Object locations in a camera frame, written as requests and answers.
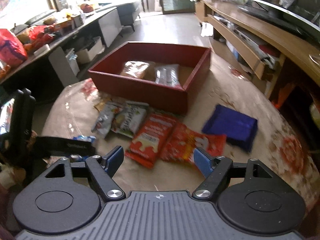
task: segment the table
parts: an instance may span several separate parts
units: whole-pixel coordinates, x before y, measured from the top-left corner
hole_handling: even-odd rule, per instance
[[[42,136],[72,138],[92,135],[91,127],[98,117],[93,105],[99,97],[97,91],[89,96],[81,93],[82,85],[79,82],[64,89],[51,109]],[[319,172],[312,159],[303,152],[292,128],[267,98],[226,61],[212,54],[210,72],[183,123],[200,132],[216,104],[258,119],[258,133],[252,152],[246,153],[227,144],[224,155],[242,163],[246,163],[248,158],[260,159],[303,197],[307,212],[310,211],[320,194]],[[125,136],[110,132],[105,140],[99,140],[97,151],[105,155],[117,145],[126,149],[130,141]],[[127,194],[131,190],[187,189],[193,192],[204,177],[194,166],[183,163],[158,160],[149,170],[125,157],[113,179]],[[240,181],[232,179],[231,184]]]
[[[23,68],[29,66],[30,64],[32,64],[33,62],[37,61],[38,59],[47,56],[49,53],[52,52],[53,49],[57,48],[58,46],[60,46],[62,43],[64,43],[65,41],[67,41],[69,38],[74,37],[77,33],[79,33],[84,27],[88,26],[89,24],[93,23],[94,21],[98,21],[100,18],[102,18],[103,16],[105,16],[106,14],[108,14],[109,12],[116,10],[116,7],[113,8],[108,8],[104,11],[100,11],[98,13],[95,13],[89,17],[87,17],[84,21],[84,24],[76,29],[74,29],[73,31],[71,31],[70,33],[64,35],[63,37],[58,38],[57,40],[55,40],[54,42],[49,44],[50,50],[38,55],[37,57],[35,57],[33,54],[31,56],[29,56],[29,58],[22,63],[19,67],[15,68],[14,70],[12,70],[5,78],[3,78],[2,80],[0,80],[0,84],[4,83],[7,79],[9,79],[11,76],[13,76],[15,73],[17,73],[18,71],[22,70]]]

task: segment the white storage bin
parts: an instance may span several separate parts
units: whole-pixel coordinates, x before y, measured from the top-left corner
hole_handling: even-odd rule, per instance
[[[78,63],[85,64],[92,61],[94,57],[103,50],[101,37],[94,37],[93,39],[95,41],[95,45],[90,50],[82,49],[76,53],[78,56]]]

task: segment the red bag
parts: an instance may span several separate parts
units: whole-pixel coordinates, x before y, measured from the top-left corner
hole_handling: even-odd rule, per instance
[[[190,130],[186,125],[178,123],[161,151],[164,161],[182,161],[194,163],[193,150],[203,148],[211,156],[223,155],[226,135],[206,135]]]
[[[39,26],[31,27],[29,29],[29,39],[33,41],[33,40],[42,38],[42,36],[44,35],[44,29],[46,27],[48,27],[48,25],[39,25]]]
[[[7,29],[0,29],[0,59],[11,67],[18,67],[28,58],[23,44]]]
[[[125,156],[151,169],[176,122],[177,119],[170,115],[151,114],[132,140]]]

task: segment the drawer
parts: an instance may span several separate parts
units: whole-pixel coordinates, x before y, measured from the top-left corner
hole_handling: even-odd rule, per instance
[[[244,43],[233,31],[229,30],[223,23],[215,19],[212,15],[207,16],[207,22],[213,25],[213,27],[236,48],[250,68],[252,68],[257,77],[261,79],[266,64],[260,60],[255,51],[246,43]]]

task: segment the red box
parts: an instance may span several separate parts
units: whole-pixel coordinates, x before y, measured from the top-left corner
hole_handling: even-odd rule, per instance
[[[89,75],[100,91],[145,102],[172,113],[185,114],[207,77],[210,57],[211,50],[204,47],[127,42],[91,67]],[[148,80],[120,76],[124,63],[132,60],[179,64],[191,69],[190,73],[185,72],[187,76],[181,84],[182,88],[173,88]]]

